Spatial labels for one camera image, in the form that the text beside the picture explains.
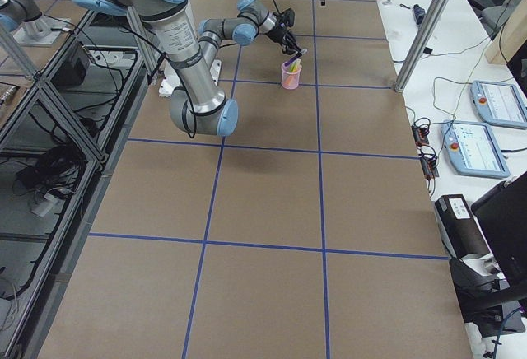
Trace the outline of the aluminium frame post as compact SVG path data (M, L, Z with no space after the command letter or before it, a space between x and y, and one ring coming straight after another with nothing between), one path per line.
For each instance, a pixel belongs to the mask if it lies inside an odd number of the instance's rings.
M408 81L423 54L424 48L427 46L427 42L431 38L431 34L441 18L441 14L448 2L449 0L431 0L427 14L417 31L417 35L414 38L408 54L403 61L403 66L401 67L394 83L393 89L395 92L402 93L408 84Z

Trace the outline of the teach pendant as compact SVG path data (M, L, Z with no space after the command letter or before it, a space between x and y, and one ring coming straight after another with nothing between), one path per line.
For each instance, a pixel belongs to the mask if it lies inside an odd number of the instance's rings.
M510 176L489 124L446 120L441 124L441 136L450 163L458 174L492 179Z
M474 81L470 91L474 106L484 122L526 129L526 106L514 84Z

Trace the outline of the near teach pendant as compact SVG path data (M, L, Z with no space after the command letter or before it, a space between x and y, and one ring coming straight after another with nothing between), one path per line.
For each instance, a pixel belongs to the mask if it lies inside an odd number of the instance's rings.
M441 136L450 163L458 174L492 179L510 176L489 124L446 120L441 124Z

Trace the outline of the usb hub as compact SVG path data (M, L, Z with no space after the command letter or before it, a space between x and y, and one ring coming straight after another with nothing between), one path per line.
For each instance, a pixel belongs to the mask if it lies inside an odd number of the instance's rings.
M413 124L411 126L413 138L417 147L429 144L428 134L430 132L428 124Z
M419 157L422 171L426 180L435 179L437 172L437 156L432 154L422 154Z

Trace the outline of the purple highlighter pen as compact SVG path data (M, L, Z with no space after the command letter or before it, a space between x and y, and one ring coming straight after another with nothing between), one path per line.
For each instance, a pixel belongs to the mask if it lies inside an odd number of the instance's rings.
M294 63L297 59L301 58L303 55L305 55L307 53L308 49L307 48L303 48L302 50L296 52L291 58L289 58L286 62L285 62L285 65L286 66L289 66L291 65L292 63Z

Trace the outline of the black printer box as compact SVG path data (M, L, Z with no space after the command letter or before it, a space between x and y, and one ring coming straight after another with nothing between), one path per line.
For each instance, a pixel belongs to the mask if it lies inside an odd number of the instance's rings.
M487 243L462 194L440 196L434 202L441 239L456 259L481 259L490 254Z

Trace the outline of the far teach pendant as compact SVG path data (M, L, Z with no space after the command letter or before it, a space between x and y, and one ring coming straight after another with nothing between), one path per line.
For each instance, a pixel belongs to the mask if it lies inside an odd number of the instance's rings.
M470 91L474 106L484 122L526 129L526 106L514 84L474 81Z

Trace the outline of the near USB hub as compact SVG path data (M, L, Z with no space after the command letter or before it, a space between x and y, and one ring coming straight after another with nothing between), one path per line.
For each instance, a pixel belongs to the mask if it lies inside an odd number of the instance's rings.
M419 157L422 171L426 180L435 179L437 172L437 156L432 154L422 154Z

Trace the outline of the far USB hub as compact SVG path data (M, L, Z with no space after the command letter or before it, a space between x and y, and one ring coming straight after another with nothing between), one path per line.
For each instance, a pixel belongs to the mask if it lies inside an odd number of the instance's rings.
M430 132L428 124L413 124L411 126L413 138L417 147L429 144L428 134Z

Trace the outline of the pink mesh pen holder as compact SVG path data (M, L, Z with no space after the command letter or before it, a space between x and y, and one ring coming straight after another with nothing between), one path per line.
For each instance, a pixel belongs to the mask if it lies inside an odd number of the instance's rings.
M283 63L281 66L281 69L282 69L281 85L283 88L287 90L294 90L299 86L302 66L300 66L300 69L295 73L288 72L289 66L286 66L285 63Z

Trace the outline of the green highlighter pen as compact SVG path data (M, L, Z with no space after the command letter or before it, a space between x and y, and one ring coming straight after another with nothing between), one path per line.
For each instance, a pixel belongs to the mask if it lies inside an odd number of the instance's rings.
M297 72L300 69L300 66L301 66L301 59L298 58L293 63L290 64L290 66L288 68L288 72L289 73L295 73L295 72Z

